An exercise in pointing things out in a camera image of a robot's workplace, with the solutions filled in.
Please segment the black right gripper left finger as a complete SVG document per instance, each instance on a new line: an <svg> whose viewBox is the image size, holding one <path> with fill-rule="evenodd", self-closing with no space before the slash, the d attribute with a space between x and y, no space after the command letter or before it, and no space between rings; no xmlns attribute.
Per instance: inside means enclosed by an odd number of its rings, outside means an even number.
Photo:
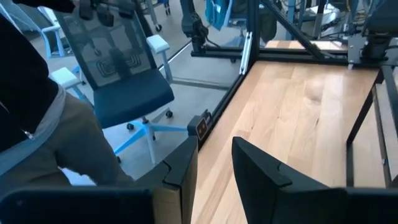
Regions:
<svg viewBox="0 0 398 224"><path fill-rule="evenodd" d="M190 136L129 188L17 190L1 200L1 223L190 223L197 162L198 140Z"/></svg>

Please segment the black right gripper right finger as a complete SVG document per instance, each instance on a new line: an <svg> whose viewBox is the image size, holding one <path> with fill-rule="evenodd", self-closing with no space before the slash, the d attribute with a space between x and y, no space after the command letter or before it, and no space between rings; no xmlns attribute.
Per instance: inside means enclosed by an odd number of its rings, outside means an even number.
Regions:
<svg viewBox="0 0 398 224"><path fill-rule="evenodd" d="M328 187L241 137L233 169L248 223L397 224L397 190Z"/></svg>

